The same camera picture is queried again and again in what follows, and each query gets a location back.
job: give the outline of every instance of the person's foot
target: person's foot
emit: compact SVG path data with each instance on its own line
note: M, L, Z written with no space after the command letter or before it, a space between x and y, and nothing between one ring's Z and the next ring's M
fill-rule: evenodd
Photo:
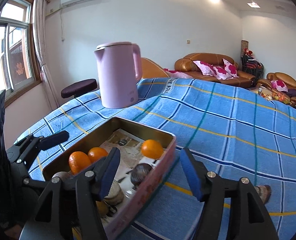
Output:
M271 187L269 185L254 186L262 202L266 204L271 196Z

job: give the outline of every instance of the metal bolt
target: metal bolt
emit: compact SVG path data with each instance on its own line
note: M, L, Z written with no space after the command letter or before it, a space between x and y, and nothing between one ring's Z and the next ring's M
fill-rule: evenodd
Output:
M85 176L92 177L92 176L94 176L94 172L93 171L86 171Z
M27 184L29 183L29 179L28 179L28 178L25 178L25 179L23 180L23 183L24 183L25 185L27 185Z
M248 178L241 178L241 182L242 182L243 184L248 184L250 181L249 181Z
M214 171L208 171L207 176L210 178L214 178L217 174Z
M61 179L59 177L54 177L52 178L52 183L57 183L59 182Z

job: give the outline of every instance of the dark purple stool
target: dark purple stool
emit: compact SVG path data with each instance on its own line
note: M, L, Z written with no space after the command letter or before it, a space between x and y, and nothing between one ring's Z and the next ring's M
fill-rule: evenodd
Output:
M71 96L80 97L90 91L93 91L97 88L96 79L86 79L79 82L76 82L68 87L65 87L61 91L62 98L68 98Z

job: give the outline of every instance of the pink floral pillow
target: pink floral pillow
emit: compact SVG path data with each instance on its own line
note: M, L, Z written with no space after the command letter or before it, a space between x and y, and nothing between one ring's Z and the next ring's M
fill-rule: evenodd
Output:
M220 80L233 79L233 77L220 66L212 66L216 71L216 78Z
M169 70L167 68L164 68L164 71L166 71L166 73L172 78L190 78L190 79L192 79L191 76L189 76L188 74L186 74L184 72L180 72L180 71L176 71L176 70Z
M277 89L278 91L288 92L286 84L282 80L273 80L271 81L272 88Z
M232 65L229 61L223 58L223 63L225 65L225 71L227 71L231 76L238 77L236 66Z
M200 60L194 61L193 63L195 63L198 68L200 68L204 76L216 77L216 72L214 71L213 67L210 64Z

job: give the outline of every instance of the orange fruit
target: orange fruit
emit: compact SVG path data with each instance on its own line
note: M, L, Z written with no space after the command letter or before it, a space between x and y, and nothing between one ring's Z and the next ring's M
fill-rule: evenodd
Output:
M98 161L102 157L108 156L108 152L100 147L91 148L88 152L88 158L92 163Z
M91 165L90 159L83 152L73 152L69 156L68 163L74 175Z
M143 156L158 160L164 153L161 144L155 140L146 140L141 146L141 153Z

